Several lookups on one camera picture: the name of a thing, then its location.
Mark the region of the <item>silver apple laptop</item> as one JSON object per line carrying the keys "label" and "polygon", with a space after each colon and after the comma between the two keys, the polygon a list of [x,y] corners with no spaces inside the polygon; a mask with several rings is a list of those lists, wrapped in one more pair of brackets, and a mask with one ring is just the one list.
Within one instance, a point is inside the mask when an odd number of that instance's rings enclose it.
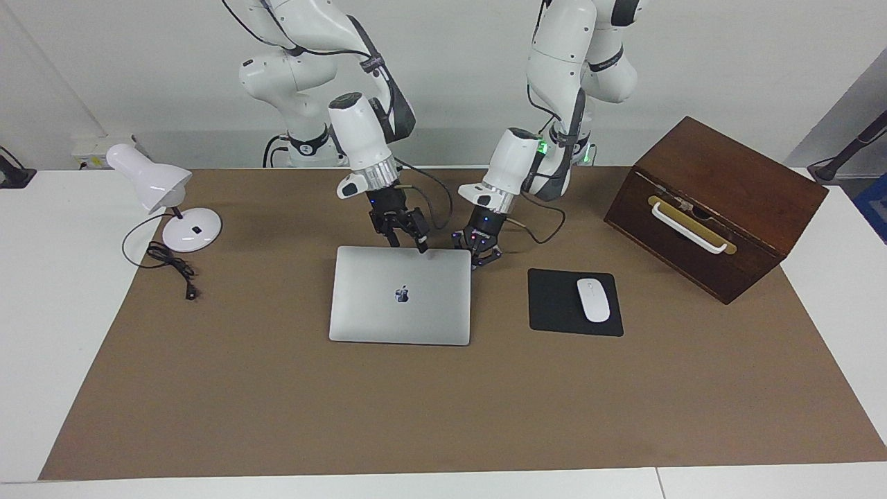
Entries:
{"label": "silver apple laptop", "polygon": [[470,253],[341,246],[329,338],[338,342],[467,345]]}

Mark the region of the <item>black mouse pad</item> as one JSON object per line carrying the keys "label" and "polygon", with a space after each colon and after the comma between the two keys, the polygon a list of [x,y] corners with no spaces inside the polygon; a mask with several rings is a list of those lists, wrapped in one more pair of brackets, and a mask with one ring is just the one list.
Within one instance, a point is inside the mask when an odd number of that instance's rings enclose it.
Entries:
{"label": "black mouse pad", "polygon": [[[607,322],[589,322],[583,314],[577,280],[596,278],[607,290],[611,316]],[[528,271],[529,325],[535,331],[551,331],[623,337],[624,328],[619,309],[617,284],[612,274],[567,272],[530,268]]]}

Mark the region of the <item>white computer mouse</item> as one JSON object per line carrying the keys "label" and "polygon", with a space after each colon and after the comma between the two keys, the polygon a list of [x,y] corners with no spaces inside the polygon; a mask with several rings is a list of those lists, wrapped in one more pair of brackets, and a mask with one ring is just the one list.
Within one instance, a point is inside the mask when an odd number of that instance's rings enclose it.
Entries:
{"label": "white computer mouse", "polygon": [[589,322],[601,324],[611,318],[611,304],[603,283],[596,278],[577,280],[577,293],[583,314]]}

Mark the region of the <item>brown table mat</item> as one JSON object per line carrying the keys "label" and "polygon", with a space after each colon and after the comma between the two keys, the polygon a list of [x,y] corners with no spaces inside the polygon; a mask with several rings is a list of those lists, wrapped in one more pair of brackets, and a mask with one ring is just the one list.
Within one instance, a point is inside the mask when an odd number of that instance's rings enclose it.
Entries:
{"label": "brown table mat", "polygon": [[[381,239],[333,170],[198,170],[224,219],[136,273],[42,480],[887,460],[788,279],[720,304],[603,222],[626,168],[573,175],[545,246],[473,274],[467,347],[328,338],[337,247]],[[535,331],[530,268],[612,274],[623,337]]]}

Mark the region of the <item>white desk lamp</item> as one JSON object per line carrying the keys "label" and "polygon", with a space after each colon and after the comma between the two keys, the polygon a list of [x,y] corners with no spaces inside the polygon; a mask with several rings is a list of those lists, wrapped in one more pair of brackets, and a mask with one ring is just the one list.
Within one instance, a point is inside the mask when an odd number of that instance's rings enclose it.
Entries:
{"label": "white desk lamp", "polygon": [[133,183],[137,198],[148,213],[160,208],[173,211],[162,232],[162,240],[169,249],[197,252],[219,236],[222,221],[212,209],[178,209],[186,197],[186,184],[193,176],[186,168],[151,161],[128,144],[111,146],[107,162]]}

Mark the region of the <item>dark brown wooden box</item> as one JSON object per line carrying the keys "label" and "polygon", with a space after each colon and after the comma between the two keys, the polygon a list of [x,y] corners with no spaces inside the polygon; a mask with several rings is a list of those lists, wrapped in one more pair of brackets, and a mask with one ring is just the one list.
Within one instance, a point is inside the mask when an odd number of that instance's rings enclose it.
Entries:
{"label": "dark brown wooden box", "polygon": [[[827,195],[821,184],[686,116],[631,167],[605,221],[729,304],[785,260]],[[651,214],[709,243],[712,254]]]}

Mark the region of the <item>black stand with pole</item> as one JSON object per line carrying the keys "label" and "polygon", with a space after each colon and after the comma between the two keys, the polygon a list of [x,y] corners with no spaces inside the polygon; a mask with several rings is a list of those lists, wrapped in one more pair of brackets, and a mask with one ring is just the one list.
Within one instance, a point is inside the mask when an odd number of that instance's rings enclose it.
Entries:
{"label": "black stand with pole", "polygon": [[833,157],[824,160],[815,161],[808,165],[807,172],[811,174],[812,179],[818,183],[826,184],[834,180],[837,171],[849,161],[853,155],[867,148],[887,133],[887,110],[879,114],[877,118],[865,127],[852,142]]}

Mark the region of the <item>black stand foot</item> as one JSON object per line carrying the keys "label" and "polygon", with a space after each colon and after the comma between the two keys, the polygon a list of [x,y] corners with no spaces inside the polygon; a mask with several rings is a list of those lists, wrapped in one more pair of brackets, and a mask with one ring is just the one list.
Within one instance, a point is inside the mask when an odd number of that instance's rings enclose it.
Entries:
{"label": "black stand foot", "polygon": [[0,146],[0,189],[24,189],[34,179],[37,170],[25,167],[12,152]]}

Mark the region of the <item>blue crate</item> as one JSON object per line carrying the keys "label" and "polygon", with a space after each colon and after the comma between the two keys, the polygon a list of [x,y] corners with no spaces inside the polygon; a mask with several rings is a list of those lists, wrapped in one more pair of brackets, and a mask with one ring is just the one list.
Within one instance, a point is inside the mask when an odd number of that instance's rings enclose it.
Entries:
{"label": "blue crate", "polygon": [[887,173],[863,189],[852,202],[887,245]]}

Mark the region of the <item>white wall power outlet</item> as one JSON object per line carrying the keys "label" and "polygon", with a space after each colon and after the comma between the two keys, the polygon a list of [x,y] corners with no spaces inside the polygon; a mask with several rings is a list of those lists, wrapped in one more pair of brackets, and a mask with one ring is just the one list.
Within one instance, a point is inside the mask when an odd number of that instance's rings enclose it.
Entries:
{"label": "white wall power outlet", "polygon": [[108,170],[108,168],[112,168],[107,161],[108,149],[117,144],[127,144],[143,152],[137,138],[132,134],[127,134],[77,139],[71,155],[79,170]]}

